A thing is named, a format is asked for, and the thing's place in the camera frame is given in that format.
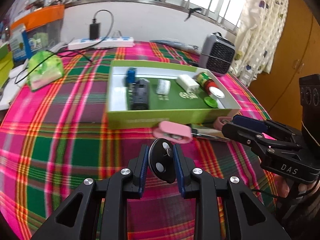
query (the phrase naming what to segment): black fan grille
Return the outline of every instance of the black fan grille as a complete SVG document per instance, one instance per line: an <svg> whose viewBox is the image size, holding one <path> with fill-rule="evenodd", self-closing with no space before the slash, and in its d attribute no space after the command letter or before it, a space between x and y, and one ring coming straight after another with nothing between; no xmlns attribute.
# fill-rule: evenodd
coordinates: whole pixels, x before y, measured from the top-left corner
<svg viewBox="0 0 320 240"><path fill-rule="evenodd" d="M233 48L219 42L214 43L210 52L212 57L208 58L207 69L219 74L225 74L230 67L234 54L235 50Z"/></svg>

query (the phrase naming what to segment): green plastic bag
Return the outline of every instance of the green plastic bag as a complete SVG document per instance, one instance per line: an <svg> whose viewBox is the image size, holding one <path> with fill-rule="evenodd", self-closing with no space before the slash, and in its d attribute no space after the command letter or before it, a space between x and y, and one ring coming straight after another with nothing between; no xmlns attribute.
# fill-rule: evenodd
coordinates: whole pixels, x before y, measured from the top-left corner
<svg viewBox="0 0 320 240"><path fill-rule="evenodd" d="M29 60L27 84L31 91L36 91L63 76L62 60L57 55L51 56L52 54L46 50L39 51Z"/></svg>

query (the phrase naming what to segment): cabinet handle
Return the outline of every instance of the cabinet handle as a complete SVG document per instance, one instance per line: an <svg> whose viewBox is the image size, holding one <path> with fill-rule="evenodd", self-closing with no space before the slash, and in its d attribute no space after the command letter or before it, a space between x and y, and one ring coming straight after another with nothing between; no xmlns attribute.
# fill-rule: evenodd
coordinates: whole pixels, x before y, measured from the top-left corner
<svg viewBox="0 0 320 240"><path fill-rule="evenodd" d="M304 63L302 63L302 64L301 64L301 67L300 67L300 68L299 68L299 70L298 70L298 74L300 74L300 72L301 72L301 70L302 70L303 66L304 66Z"/></svg>
<svg viewBox="0 0 320 240"><path fill-rule="evenodd" d="M300 60L299 60L299 59L296 59L296 60L293 62L292 68L293 68L293 69L296 69L297 66L298 66L298 64L299 64L299 62L300 62Z"/></svg>

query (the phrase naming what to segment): windowsill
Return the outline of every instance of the windowsill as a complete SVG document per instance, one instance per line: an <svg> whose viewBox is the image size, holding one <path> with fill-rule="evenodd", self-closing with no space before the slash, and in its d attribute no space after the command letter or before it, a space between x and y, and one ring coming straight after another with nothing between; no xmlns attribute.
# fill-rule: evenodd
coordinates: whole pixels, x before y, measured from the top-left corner
<svg viewBox="0 0 320 240"><path fill-rule="evenodd" d="M95 2L137 2L137 3L146 3L146 4L152 4L152 5L158 5L158 6L162 6L162 7L167 7L167 8L171 8L171 9L174 9L174 10L177 10L177 11L181 11L181 12L185 12L185 13L188 13L189 10L186 9L186 8L183 8L181 6L178 6L178 5L174 5L174 4L171 4L171 3L166 3L166 2L161 2L161 1L154 1L154 0L80 0L80 1L74 1L74 2L71 2L71 3L68 3L65 5L65 8L69 8L69 7L73 7L73 6L77 6L77 5L81 5L81 4L87 4L87 3L95 3ZM205 21L208 21L212 24L215 24L219 27L221 27L222 29L228 31L229 33L233 34L233 35L236 35L236 32L234 30L231 30L227 27L225 27L223 24L207 17L207 16L204 16L200 13L193 13L192 14L193 16L196 16L198 18L201 18Z"/></svg>

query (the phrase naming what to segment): floral curtain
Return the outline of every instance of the floral curtain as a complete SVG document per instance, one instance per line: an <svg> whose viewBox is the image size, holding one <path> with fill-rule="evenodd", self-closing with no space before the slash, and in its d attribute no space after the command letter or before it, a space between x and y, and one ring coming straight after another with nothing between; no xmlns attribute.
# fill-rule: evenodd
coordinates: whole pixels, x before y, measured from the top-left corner
<svg viewBox="0 0 320 240"><path fill-rule="evenodd" d="M249 86L258 73L270 73L284 27L289 0L246 0L230 71Z"/></svg>

